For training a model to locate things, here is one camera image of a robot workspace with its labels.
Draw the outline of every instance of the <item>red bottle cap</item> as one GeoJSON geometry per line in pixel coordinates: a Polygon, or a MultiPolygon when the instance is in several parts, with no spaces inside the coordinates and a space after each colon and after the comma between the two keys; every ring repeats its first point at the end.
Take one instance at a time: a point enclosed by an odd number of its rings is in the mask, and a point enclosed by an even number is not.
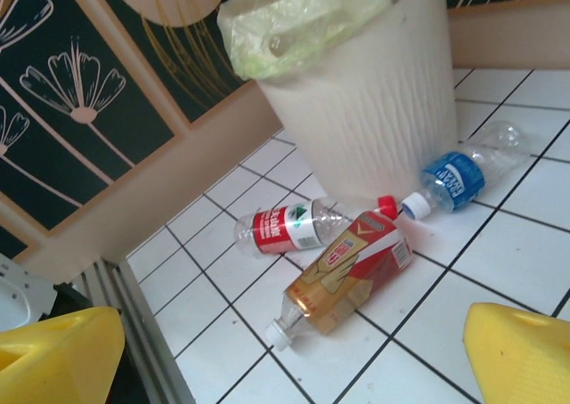
{"type": "Polygon", "coordinates": [[[398,218],[398,204],[393,196],[388,195],[378,198],[378,208],[386,217],[395,220],[398,218]]]}

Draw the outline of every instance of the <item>plastic bottle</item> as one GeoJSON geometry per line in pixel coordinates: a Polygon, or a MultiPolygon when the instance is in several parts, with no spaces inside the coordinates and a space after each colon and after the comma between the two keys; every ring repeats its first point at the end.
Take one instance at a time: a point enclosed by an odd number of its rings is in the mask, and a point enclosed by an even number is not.
{"type": "Polygon", "coordinates": [[[281,317],[265,329],[278,351],[298,335],[326,335],[411,261],[405,236],[384,215],[365,212],[284,292],[281,317]]]}
{"type": "Polygon", "coordinates": [[[319,198],[244,215],[235,224],[234,240],[243,254],[254,257],[327,246],[358,214],[368,210],[378,210],[392,220],[398,216],[393,197],[376,201],[347,198],[342,203],[319,198]]]}
{"type": "Polygon", "coordinates": [[[420,220],[435,210],[461,210],[481,190],[523,164],[531,148],[526,137],[506,121],[484,125],[456,151],[424,168],[423,187],[402,202],[403,211],[420,220]]]}

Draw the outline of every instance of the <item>white bottle cap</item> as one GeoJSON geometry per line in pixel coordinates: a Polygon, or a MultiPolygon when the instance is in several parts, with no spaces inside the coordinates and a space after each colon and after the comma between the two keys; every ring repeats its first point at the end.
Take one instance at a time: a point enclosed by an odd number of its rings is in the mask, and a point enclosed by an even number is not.
{"type": "Polygon", "coordinates": [[[277,351],[283,351],[293,342],[291,338],[283,331],[277,319],[274,319],[270,325],[265,328],[265,337],[269,342],[275,345],[277,351]]]}
{"type": "Polygon", "coordinates": [[[402,201],[402,210],[412,220],[421,220],[431,213],[431,207],[421,193],[413,192],[402,201]]]}

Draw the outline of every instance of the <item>bottle cap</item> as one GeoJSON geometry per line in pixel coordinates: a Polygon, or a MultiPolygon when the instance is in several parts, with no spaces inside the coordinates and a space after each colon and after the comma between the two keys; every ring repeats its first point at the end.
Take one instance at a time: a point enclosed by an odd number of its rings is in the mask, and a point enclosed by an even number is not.
{"type": "Polygon", "coordinates": [[[395,202],[394,197],[386,196],[378,198],[378,208],[386,217],[392,220],[398,218],[398,204],[395,202]]]}
{"type": "Polygon", "coordinates": [[[265,328],[265,337],[267,340],[275,345],[277,351],[283,351],[291,345],[291,338],[283,331],[277,319],[274,319],[270,325],[265,328]]]}
{"type": "Polygon", "coordinates": [[[421,193],[413,192],[402,201],[402,209],[412,220],[421,220],[431,213],[431,207],[421,193]]]}

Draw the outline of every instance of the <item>white tile floor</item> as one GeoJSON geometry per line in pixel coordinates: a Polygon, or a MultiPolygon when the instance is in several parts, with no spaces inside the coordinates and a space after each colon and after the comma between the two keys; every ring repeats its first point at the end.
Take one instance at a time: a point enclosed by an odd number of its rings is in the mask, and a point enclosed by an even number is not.
{"type": "Polygon", "coordinates": [[[286,131],[129,256],[198,404],[481,403],[461,342],[472,303],[570,320],[570,72],[454,78],[462,140],[507,119],[534,155],[459,214],[399,219],[416,260],[331,335],[284,352],[263,337],[321,250],[252,260],[232,245],[236,217],[324,195],[286,131]]]}

